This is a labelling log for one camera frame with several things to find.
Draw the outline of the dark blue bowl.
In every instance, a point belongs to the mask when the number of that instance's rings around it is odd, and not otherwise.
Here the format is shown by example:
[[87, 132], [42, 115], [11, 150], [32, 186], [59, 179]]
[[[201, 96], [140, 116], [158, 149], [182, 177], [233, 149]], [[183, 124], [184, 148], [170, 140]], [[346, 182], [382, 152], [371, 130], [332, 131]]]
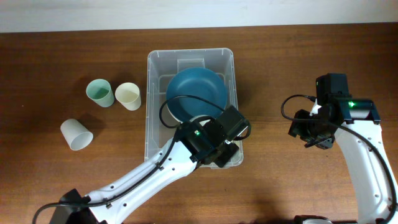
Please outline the dark blue bowl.
[[215, 72], [187, 68], [171, 79], [166, 99], [173, 115], [184, 122], [199, 115], [218, 117], [226, 108], [228, 92], [223, 79]]

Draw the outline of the white small bowl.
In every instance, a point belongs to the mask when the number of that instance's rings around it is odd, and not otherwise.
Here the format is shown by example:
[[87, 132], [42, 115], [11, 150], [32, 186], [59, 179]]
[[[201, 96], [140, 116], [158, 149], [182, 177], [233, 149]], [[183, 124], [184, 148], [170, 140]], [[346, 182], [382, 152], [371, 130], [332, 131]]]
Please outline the white small bowl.
[[189, 120], [189, 122], [198, 122], [201, 126], [204, 126], [206, 123], [208, 123], [209, 121], [213, 121], [214, 117], [212, 116], [208, 116], [208, 115], [199, 115], [199, 116], [194, 116], [193, 118], [191, 118]]

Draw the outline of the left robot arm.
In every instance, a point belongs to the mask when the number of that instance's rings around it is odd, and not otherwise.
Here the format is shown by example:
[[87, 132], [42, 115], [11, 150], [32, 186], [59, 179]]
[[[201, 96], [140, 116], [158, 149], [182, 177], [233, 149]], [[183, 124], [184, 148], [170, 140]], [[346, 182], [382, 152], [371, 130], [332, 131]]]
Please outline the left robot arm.
[[134, 210], [172, 182], [202, 165], [224, 167], [239, 147], [247, 120], [202, 116], [184, 122], [148, 161], [115, 182], [82, 197], [73, 189], [55, 203], [51, 223], [122, 223]]

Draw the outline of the cream bowl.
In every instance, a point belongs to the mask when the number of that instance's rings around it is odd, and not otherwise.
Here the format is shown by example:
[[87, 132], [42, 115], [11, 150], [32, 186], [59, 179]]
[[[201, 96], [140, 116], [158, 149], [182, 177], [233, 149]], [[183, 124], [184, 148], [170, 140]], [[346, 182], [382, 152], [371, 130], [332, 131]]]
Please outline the cream bowl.
[[168, 106], [166, 106], [166, 107], [167, 107], [167, 110], [168, 110], [169, 114], [173, 117], [174, 120], [176, 120], [178, 123], [183, 123], [183, 121], [179, 120], [178, 118], [176, 118], [176, 117], [173, 115], [173, 113], [170, 111], [170, 109], [169, 109]]

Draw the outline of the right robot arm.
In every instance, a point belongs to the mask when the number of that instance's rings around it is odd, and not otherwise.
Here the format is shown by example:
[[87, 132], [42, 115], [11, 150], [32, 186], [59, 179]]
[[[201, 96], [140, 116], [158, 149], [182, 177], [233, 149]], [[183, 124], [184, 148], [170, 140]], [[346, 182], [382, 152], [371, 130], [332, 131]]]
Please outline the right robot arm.
[[300, 136], [306, 147], [340, 147], [354, 187], [358, 223], [397, 223], [397, 182], [374, 103], [348, 97], [309, 100], [312, 110], [296, 112], [289, 135]]

